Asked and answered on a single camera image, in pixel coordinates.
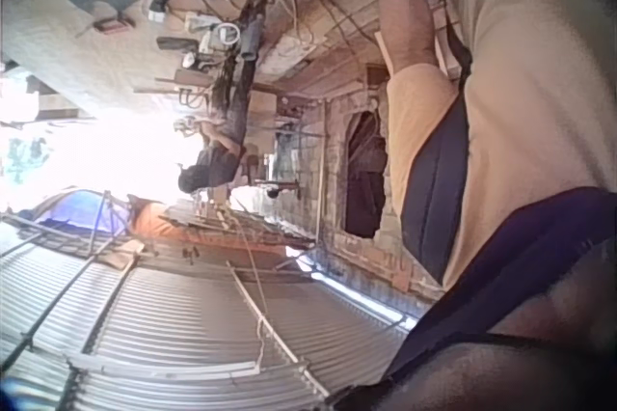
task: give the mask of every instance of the stone wall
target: stone wall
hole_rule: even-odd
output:
[[[326,252],[317,252],[313,257],[341,282],[364,292],[373,292],[373,296],[376,293],[376,298],[406,309],[408,313],[421,313],[443,292],[403,247],[400,221],[392,209],[389,165],[385,172],[386,205],[375,237],[358,238],[346,233],[341,226],[346,200],[347,128],[355,114],[378,110],[381,135],[388,139],[389,108],[385,85],[369,94],[361,91],[327,102],[320,101],[305,112],[303,131],[323,132],[324,104],[328,137],[322,237]],[[290,136],[285,141],[279,178],[297,178],[303,196],[297,200],[292,194],[282,195],[270,209],[270,213],[280,220],[312,234],[315,234],[316,227],[321,151],[321,139],[318,138],[303,137],[299,140]]]

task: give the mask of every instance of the doorway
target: doorway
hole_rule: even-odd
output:
[[[377,112],[361,112],[349,124],[347,137],[347,200],[343,228],[373,238],[386,204],[384,171],[388,164],[386,139],[380,134]]]

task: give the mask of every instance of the corrugated metal roof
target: corrugated metal roof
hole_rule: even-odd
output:
[[[24,249],[0,262],[3,358],[84,263],[43,248]],[[34,352],[25,351],[9,370],[7,376],[20,381],[19,394],[38,401],[31,407],[56,405],[68,375],[67,362],[57,353],[79,352],[119,277],[120,272],[93,264],[42,325]],[[255,284],[244,284],[260,304]],[[330,391],[376,380],[402,342],[403,334],[384,332],[386,324],[319,283],[281,279],[263,287],[268,319]],[[72,404],[80,410],[114,411],[294,411],[312,406],[320,396],[271,339],[266,339],[264,370],[255,375],[216,380],[131,375],[134,365],[178,371],[254,362],[261,346],[256,329],[255,314],[229,274],[216,271],[204,279],[137,267],[107,314],[92,357],[116,362],[127,373],[120,377],[92,367],[77,376]]]
[[[320,283],[263,289],[275,329],[330,391],[378,381],[405,338]]]
[[[253,361],[260,347],[256,329],[233,281],[137,268],[108,316],[96,354],[152,366]]]

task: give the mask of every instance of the person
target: person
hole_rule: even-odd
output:
[[[380,0],[393,206],[447,291],[316,409],[617,409],[616,4],[446,0],[457,92],[427,0]]]
[[[233,69],[233,60],[228,58],[225,66]],[[221,104],[228,99],[230,74],[224,71],[212,90],[212,99]],[[216,187],[232,182],[246,149],[243,146],[247,132],[247,117],[251,100],[251,85],[255,76],[255,61],[243,61],[240,79],[236,85],[224,122],[215,125],[200,122],[200,134],[204,149],[197,162],[182,168],[178,176],[178,187],[182,192],[193,194],[204,187]]]

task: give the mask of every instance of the dark pants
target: dark pants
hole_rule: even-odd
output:
[[[247,134],[247,117],[251,102],[251,87],[255,77],[255,61],[241,61],[240,78],[229,98],[231,78],[236,66],[235,56],[229,56],[224,65],[224,76],[219,78],[212,89],[212,103],[216,110],[226,114],[227,119],[220,126],[221,134],[228,136],[240,146]]]

